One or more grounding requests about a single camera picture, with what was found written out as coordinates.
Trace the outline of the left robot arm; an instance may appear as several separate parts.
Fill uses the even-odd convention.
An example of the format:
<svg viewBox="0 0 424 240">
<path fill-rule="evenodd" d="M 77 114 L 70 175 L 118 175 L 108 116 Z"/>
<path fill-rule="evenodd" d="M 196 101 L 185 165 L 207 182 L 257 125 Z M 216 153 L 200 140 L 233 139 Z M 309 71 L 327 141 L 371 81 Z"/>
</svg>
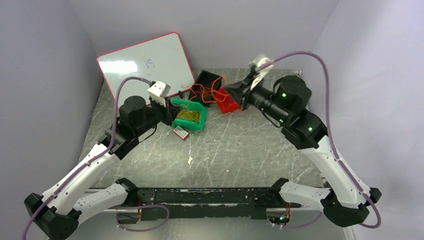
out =
<svg viewBox="0 0 424 240">
<path fill-rule="evenodd" d="M 140 136 L 154 132 L 158 124 L 172 125 L 181 107 L 168 97 L 151 100 L 128 97 L 114 104 L 111 127 L 88 155 L 64 178 L 42 194 L 31 193 L 24 200 L 30 224 L 36 224 L 51 240 L 67 239 L 89 218 L 109 208 L 141 208 L 138 187 L 127 178 L 89 196 L 85 191 L 114 163 L 122 160 L 139 143 Z"/>
</svg>

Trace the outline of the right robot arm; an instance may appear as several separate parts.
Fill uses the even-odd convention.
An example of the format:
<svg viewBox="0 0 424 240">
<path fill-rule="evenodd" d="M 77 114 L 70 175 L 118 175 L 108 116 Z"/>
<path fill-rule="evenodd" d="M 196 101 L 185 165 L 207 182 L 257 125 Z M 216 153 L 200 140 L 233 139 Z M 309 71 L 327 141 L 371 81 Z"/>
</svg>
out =
<svg viewBox="0 0 424 240">
<path fill-rule="evenodd" d="M 269 199 L 275 207 L 300 204 L 320 211 L 339 227 L 364 224 L 369 206 L 378 202 L 381 191 L 361 182 L 332 146 L 326 125 L 307 109 L 312 92 L 299 76 L 281 77 L 269 90 L 254 85 L 253 75 L 249 74 L 223 89 L 242 110 L 257 108 L 329 183 L 327 188 L 318 188 L 280 178 L 270 188 Z"/>
</svg>

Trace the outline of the red plastic bin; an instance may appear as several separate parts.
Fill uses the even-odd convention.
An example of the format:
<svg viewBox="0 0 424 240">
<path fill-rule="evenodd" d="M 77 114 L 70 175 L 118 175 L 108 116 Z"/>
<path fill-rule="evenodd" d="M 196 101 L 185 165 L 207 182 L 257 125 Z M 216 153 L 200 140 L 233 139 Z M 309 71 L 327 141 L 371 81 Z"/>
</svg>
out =
<svg viewBox="0 0 424 240">
<path fill-rule="evenodd" d="M 214 91 L 213 97 L 222 114 L 232 113 L 240 109 L 240 106 L 224 91 L 223 87 Z"/>
</svg>

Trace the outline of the green plastic bin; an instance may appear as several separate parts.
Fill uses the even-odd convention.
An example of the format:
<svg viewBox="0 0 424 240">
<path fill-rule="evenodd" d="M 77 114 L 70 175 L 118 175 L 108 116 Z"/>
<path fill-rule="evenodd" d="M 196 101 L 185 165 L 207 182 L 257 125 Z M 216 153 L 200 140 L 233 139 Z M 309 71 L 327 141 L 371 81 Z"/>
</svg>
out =
<svg viewBox="0 0 424 240">
<path fill-rule="evenodd" d="M 191 131 L 203 131 L 207 116 L 207 108 L 199 102 L 184 100 L 184 99 L 171 99 L 171 103 L 182 106 L 182 111 L 177 115 L 173 121 L 172 126 L 180 126 L 183 129 Z"/>
</svg>

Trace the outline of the small red white box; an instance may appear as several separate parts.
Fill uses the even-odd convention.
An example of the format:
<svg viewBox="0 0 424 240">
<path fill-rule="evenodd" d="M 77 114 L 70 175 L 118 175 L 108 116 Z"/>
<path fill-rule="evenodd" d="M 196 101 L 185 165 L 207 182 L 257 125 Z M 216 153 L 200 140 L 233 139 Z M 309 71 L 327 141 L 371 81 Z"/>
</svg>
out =
<svg viewBox="0 0 424 240">
<path fill-rule="evenodd" d="M 180 126 L 176 126 L 174 129 L 173 129 L 173 132 L 179 137 L 179 138 L 181 138 L 182 140 L 186 140 L 189 136 L 190 136 L 190 134 L 186 131 L 186 130 L 184 130 L 182 127 L 180 127 Z"/>
</svg>

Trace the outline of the black plastic bin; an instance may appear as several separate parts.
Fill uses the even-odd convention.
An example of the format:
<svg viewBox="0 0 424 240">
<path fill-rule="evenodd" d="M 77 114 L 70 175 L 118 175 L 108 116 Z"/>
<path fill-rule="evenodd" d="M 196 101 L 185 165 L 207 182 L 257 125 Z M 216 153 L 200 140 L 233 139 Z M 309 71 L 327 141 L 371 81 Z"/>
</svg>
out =
<svg viewBox="0 0 424 240">
<path fill-rule="evenodd" d="M 188 87 L 188 100 L 198 102 L 206 108 L 210 107 L 216 103 L 214 92 L 221 88 L 224 79 L 221 75 L 202 70 L 194 84 Z"/>
</svg>

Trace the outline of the pink framed whiteboard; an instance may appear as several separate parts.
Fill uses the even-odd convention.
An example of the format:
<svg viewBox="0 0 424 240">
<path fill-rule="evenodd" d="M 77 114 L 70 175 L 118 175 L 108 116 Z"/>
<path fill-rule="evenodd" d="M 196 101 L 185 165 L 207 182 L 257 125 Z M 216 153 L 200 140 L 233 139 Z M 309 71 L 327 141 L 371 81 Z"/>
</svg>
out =
<svg viewBox="0 0 424 240">
<path fill-rule="evenodd" d="M 128 77 L 161 81 L 170 86 L 168 96 L 186 91 L 195 82 L 186 51 L 177 32 L 152 38 L 100 55 L 98 65 L 113 97 Z"/>
</svg>

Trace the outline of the aluminium frame rail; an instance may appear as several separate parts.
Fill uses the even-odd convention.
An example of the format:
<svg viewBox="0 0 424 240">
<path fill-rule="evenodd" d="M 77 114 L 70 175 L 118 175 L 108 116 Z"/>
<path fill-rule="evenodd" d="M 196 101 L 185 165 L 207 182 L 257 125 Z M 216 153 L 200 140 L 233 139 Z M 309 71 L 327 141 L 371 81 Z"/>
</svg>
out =
<svg viewBox="0 0 424 240">
<path fill-rule="evenodd" d="M 131 182 L 118 182 L 88 196 L 76 190 L 52 193 L 48 204 L 55 213 L 67 215 L 72 211 L 97 214 L 105 209 L 135 208 L 286 208 L 288 205 L 309 206 L 327 214 L 340 212 L 343 206 L 331 188 L 314 188 L 291 181 L 270 188 L 138 188 Z"/>
</svg>

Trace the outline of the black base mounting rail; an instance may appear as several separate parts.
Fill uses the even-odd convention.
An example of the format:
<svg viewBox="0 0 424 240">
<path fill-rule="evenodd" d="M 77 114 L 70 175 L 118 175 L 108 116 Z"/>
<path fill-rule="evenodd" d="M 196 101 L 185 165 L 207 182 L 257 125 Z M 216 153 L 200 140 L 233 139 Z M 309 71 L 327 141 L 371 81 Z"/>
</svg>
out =
<svg viewBox="0 0 424 240">
<path fill-rule="evenodd" d="M 146 206 L 141 211 L 141 221 L 164 219 L 238 218 L 266 220 L 268 212 L 288 204 L 267 187 L 236 188 L 139 188 L 130 193 L 123 207 Z"/>
</svg>

